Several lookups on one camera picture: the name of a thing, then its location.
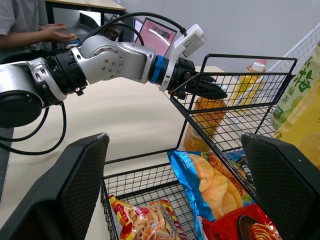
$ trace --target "orange juice bottle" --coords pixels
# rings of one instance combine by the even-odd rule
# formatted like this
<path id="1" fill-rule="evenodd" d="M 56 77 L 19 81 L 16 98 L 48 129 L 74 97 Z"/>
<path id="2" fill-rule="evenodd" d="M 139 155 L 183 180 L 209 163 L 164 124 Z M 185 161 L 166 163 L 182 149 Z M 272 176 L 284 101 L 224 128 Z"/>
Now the orange juice bottle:
<path id="1" fill-rule="evenodd" d="M 227 105 L 223 99 L 210 100 L 204 97 L 199 97 L 195 101 L 193 110 L 224 108 L 226 106 Z M 207 136 L 214 138 L 214 134 L 216 133 L 225 115 L 226 111 L 195 113 L 192 114 L 192 119 L 201 127 Z M 206 144 L 206 142 L 190 124 L 186 130 L 183 144 L 187 151 L 210 151 L 208 144 Z"/>

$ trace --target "laptop screen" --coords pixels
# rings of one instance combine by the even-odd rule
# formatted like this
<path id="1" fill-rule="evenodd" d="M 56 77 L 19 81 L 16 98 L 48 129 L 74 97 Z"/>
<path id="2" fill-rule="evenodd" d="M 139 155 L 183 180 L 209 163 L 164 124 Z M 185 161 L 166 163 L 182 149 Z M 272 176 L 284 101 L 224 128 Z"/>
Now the laptop screen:
<path id="1" fill-rule="evenodd" d="M 149 18 L 144 20 L 140 35 L 144 46 L 154 49 L 157 55 L 166 55 L 171 43 L 175 39 L 177 31 Z M 139 38 L 135 41 L 141 45 Z"/>

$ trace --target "snack bag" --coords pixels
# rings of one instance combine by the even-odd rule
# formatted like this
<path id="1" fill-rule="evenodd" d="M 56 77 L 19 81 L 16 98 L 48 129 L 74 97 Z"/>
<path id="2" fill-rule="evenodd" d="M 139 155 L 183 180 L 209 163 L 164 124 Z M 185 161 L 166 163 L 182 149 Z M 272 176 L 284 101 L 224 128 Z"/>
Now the snack bag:
<path id="1" fill-rule="evenodd" d="M 320 77 L 274 137 L 295 145 L 320 170 Z"/>
<path id="2" fill-rule="evenodd" d="M 201 152 L 168 152 L 171 166 L 192 208 L 198 239 L 203 239 L 197 216 L 214 221 L 254 201 L 217 156 L 213 159 L 211 155 L 208 161 L 200 155 Z"/>
<path id="3" fill-rule="evenodd" d="M 290 85 L 284 91 L 275 111 L 271 115 L 271 124 L 278 130 L 288 116 L 294 111 L 300 100 L 320 77 L 320 42 L 314 53 L 302 66 Z"/>
<path id="4" fill-rule="evenodd" d="M 208 240 L 281 240 L 275 225 L 254 203 L 211 222 L 199 217 Z"/>
<path id="5" fill-rule="evenodd" d="M 187 240 L 183 228 L 167 200 L 136 207 L 109 196 L 109 202 L 122 230 L 120 240 Z"/>

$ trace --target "table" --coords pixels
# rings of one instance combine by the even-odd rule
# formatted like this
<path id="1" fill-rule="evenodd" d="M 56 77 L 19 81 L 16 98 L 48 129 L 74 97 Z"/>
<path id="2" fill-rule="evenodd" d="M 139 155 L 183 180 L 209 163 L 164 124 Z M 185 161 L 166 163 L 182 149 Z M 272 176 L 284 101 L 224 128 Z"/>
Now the table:
<path id="1" fill-rule="evenodd" d="M 222 72 L 213 66 L 205 70 Z M 34 182 L 55 164 L 68 144 L 83 137 L 107 132 L 110 144 L 106 160 L 110 161 L 175 147 L 184 122 L 184 117 L 170 102 L 168 95 L 160 92 L 157 86 L 141 84 L 123 77 L 88 86 L 83 96 L 69 95 L 64 103 L 67 113 L 66 136 L 54 152 L 42 156 L 10 154 L 0 204 L 0 227 Z M 32 132 L 41 118 L 40 116 L 32 124 L 16 128 L 13 137 Z M 62 125 L 61 108 L 53 106 L 47 121 L 36 135 L 26 141 L 14 142 L 12 147 L 24 151 L 48 149 L 60 138 Z M 104 175 L 168 161 L 167 154 L 162 153 L 107 164 Z M 86 239 L 106 240 L 109 237 L 104 210 L 98 198 Z"/>
<path id="2" fill-rule="evenodd" d="M 127 10 L 113 0 L 45 0 L 48 23 L 54 24 L 54 8 L 83 10 L 101 13 L 101 25 L 105 23 L 105 14 L 124 15 Z"/>

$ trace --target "white wall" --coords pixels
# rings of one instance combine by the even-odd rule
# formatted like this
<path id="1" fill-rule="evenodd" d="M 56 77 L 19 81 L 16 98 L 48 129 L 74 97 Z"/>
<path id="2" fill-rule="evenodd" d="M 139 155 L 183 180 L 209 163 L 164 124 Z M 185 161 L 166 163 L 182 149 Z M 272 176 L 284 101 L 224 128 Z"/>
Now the white wall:
<path id="1" fill-rule="evenodd" d="M 197 23 L 207 43 L 190 57 L 196 65 L 208 53 L 281 57 L 320 22 L 320 0 L 122 0 L 121 4 L 131 13 L 160 14 L 185 28 Z M 250 63 L 210 61 L 230 72 L 245 72 Z"/>

